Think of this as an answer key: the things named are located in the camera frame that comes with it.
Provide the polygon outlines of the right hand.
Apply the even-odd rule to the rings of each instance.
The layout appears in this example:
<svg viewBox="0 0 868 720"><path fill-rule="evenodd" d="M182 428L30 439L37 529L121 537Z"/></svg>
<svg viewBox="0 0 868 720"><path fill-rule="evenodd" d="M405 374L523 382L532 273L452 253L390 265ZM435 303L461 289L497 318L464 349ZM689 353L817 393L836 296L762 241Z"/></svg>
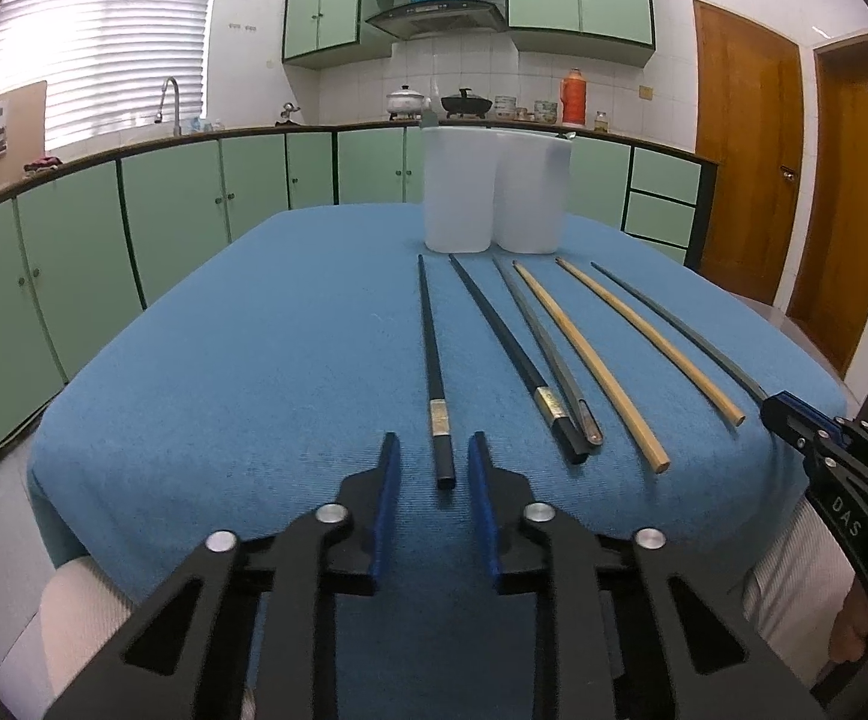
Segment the right hand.
<svg viewBox="0 0 868 720"><path fill-rule="evenodd" d="M855 663L868 647L868 596L858 583L850 587L842 608L832 624L829 637L829 660L832 663Z"/></svg>

